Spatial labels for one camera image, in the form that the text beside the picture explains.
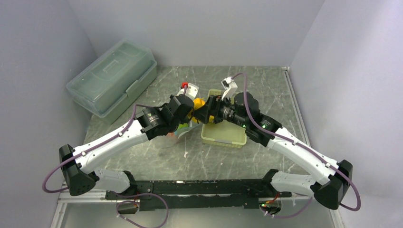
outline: gray wall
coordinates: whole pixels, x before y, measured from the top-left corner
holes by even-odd
[[[403,226],[402,11],[397,0],[327,0],[291,64],[312,144],[354,165],[363,209],[341,210],[348,227]]]
[[[58,195],[42,180],[89,120],[65,85],[95,59],[67,1],[0,2],[0,227],[50,226]],[[61,183],[58,172],[48,186]]]
[[[289,66],[324,0],[69,0],[98,55],[123,37],[162,65]]]

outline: red cap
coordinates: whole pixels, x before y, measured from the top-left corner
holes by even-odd
[[[182,82],[182,87],[181,87],[181,89],[185,88],[185,86],[189,88],[189,83],[187,83],[187,82]]]

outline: plastic box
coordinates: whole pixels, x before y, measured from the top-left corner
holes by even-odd
[[[209,90],[210,95],[221,95],[221,90],[211,89]],[[246,144],[245,128],[229,123],[226,120],[218,124],[203,124],[201,136],[203,143],[218,146],[241,148]]]
[[[113,123],[157,77],[149,48],[123,40],[67,84],[74,101]]]

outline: wall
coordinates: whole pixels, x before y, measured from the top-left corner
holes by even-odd
[[[403,225],[402,11],[397,0],[327,0],[291,64],[313,146],[354,165],[363,209],[341,210],[348,227]]]
[[[122,38],[169,66],[289,66],[324,0],[69,0],[95,51]]]
[[[46,228],[58,195],[42,180],[89,121],[65,85],[96,54],[65,0],[2,0],[0,31],[0,227]],[[62,180],[58,172],[48,187]]]

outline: marble table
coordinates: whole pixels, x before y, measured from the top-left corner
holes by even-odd
[[[162,66],[157,68],[157,72],[158,77],[135,103],[159,106],[167,102],[171,94],[178,92],[183,81],[197,85],[200,96],[207,97],[209,89],[222,89],[222,79],[237,72],[246,72],[249,76],[248,91],[259,101],[260,110],[304,140],[291,91],[280,67]],[[238,87],[243,87],[242,76],[235,81]],[[132,106],[128,108],[112,125],[92,116],[85,143],[123,125],[132,109]],[[241,149],[203,144],[201,130],[201,126],[191,130],[168,148],[161,148],[153,141],[142,143],[101,166],[115,171],[130,171],[136,180],[252,179],[262,178],[270,169],[306,174],[287,157],[251,140]]]

